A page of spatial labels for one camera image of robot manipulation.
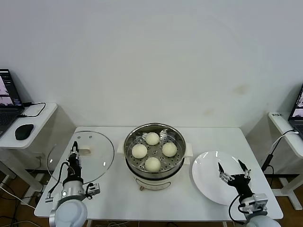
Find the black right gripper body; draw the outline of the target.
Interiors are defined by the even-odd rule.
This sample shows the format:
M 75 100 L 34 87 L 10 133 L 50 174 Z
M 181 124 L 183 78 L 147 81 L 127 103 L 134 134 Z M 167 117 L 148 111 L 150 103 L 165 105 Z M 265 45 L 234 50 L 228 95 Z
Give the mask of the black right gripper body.
M 228 180 L 228 185 L 232 186 L 238 192 L 240 197 L 251 197 L 253 192 L 249 187 L 250 178 L 245 178 L 244 174 L 231 175 L 231 180 Z

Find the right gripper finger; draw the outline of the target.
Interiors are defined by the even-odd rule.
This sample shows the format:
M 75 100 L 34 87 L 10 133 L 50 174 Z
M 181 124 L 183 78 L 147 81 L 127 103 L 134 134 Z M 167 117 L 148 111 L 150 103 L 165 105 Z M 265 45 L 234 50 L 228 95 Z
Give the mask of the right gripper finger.
M 218 163 L 218 167 L 219 167 L 219 177 L 221 180 L 223 180 L 225 183 L 228 183 L 228 182 L 231 182 L 234 180 L 234 177 L 225 173 L 225 171 L 220 163 Z
M 238 163 L 239 163 L 241 169 L 244 172 L 244 177 L 245 178 L 250 178 L 250 172 L 251 172 L 251 170 L 248 169 L 247 166 L 240 159 L 238 160 Z

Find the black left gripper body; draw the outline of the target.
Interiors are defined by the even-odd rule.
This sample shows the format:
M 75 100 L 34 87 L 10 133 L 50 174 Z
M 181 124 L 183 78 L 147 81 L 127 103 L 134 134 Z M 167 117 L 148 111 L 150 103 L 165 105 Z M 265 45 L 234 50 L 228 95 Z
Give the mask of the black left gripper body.
M 67 181 L 80 181 L 81 178 L 81 166 L 80 166 L 80 158 L 76 154 L 71 154 L 68 158 L 69 168 L 68 168 L 68 176 Z

